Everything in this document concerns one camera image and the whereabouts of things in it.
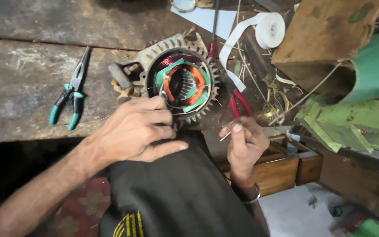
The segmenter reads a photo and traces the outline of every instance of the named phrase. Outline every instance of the white tape roll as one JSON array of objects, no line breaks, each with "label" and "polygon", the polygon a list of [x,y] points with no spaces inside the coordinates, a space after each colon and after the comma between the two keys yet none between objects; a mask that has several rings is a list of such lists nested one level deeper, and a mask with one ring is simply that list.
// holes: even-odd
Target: white tape roll
[{"label": "white tape roll", "polygon": [[276,48],[285,36],[285,21],[279,13],[269,13],[255,27],[255,38],[263,49]]},{"label": "white tape roll", "polygon": [[245,90],[245,85],[231,71],[226,68],[227,59],[229,57],[232,46],[236,44],[244,30],[250,25],[257,25],[255,37],[260,47],[264,49],[275,48],[279,46],[285,35],[285,22],[279,13],[258,13],[256,16],[240,22],[226,40],[225,45],[219,53],[219,59],[222,66],[225,68],[230,79],[235,83],[235,86],[240,92]]}]

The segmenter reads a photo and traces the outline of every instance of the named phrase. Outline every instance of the screwdriver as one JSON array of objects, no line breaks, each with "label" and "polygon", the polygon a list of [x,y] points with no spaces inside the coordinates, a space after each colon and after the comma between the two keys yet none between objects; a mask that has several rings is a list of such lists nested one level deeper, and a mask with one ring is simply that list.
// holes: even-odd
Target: screwdriver
[{"label": "screwdriver", "polygon": [[211,59],[212,62],[216,61],[216,49],[217,49],[217,46],[216,46],[215,39],[216,39],[216,25],[217,25],[217,15],[218,15],[219,0],[216,0],[215,4],[216,4],[216,6],[215,6],[215,9],[214,9],[213,34],[211,36],[211,42],[208,43],[208,45],[207,45],[208,56],[212,58]]}]

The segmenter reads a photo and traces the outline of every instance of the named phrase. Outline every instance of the wooden workbench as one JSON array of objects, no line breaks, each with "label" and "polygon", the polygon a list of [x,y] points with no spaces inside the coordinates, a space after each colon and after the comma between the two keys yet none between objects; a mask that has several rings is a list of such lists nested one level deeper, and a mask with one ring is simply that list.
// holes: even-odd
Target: wooden workbench
[{"label": "wooden workbench", "polygon": [[[117,107],[108,65],[192,26],[208,42],[210,32],[170,8],[166,0],[0,0],[0,142],[88,136]],[[83,86],[87,97],[82,118],[70,132],[72,106],[62,110],[54,126],[48,124],[49,114],[87,45],[94,47]],[[245,83],[245,98],[259,113],[264,101],[248,73]],[[227,96],[219,87],[223,103]],[[216,140],[222,113],[215,102],[201,127],[212,129]],[[225,154],[226,144],[218,149]]]}]

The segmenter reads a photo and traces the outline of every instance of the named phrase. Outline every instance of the black shirt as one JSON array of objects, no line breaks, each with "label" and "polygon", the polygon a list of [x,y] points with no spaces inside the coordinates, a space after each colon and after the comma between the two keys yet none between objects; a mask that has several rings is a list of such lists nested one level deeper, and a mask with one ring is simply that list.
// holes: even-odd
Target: black shirt
[{"label": "black shirt", "polygon": [[100,236],[266,236],[213,164],[201,132],[180,139],[186,151],[109,167],[111,205]]}]

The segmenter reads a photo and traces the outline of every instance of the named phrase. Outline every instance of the copper wire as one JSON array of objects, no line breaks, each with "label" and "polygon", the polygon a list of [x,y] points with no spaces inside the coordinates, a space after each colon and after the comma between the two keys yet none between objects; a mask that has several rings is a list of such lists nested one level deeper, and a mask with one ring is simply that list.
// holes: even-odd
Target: copper wire
[{"label": "copper wire", "polygon": [[171,56],[168,56],[167,58],[165,58],[162,62],[160,62],[160,67],[165,68],[165,67],[173,64],[174,62],[176,62],[180,59],[184,59],[185,62],[191,62],[191,63],[201,67],[202,61],[199,58],[191,56],[191,55],[178,55],[178,54],[177,55],[171,55]]},{"label": "copper wire", "polygon": [[[181,100],[181,101],[177,102],[171,93],[171,89],[169,88],[169,82],[172,78],[172,75],[180,68],[184,68],[192,74],[192,76],[195,79],[196,91],[195,91],[195,94],[193,94],[188,99]],[[196,67],[188,65],[188,64],[181,64],[181,65],[177,65],[177,66],[173,67],[169,72],[166,73],[166,76],[164,79],[164,85],[163,85],[164,88],[163,89],[166,93],[166,97],[168,98],[168,101],[172,105],[189,106],[189,105],[193,105],[200,98],[200,96],[203,94],[204,83],[205,83],[204,76],[203,76],[203,74],[201,74],[201,72]]]}]

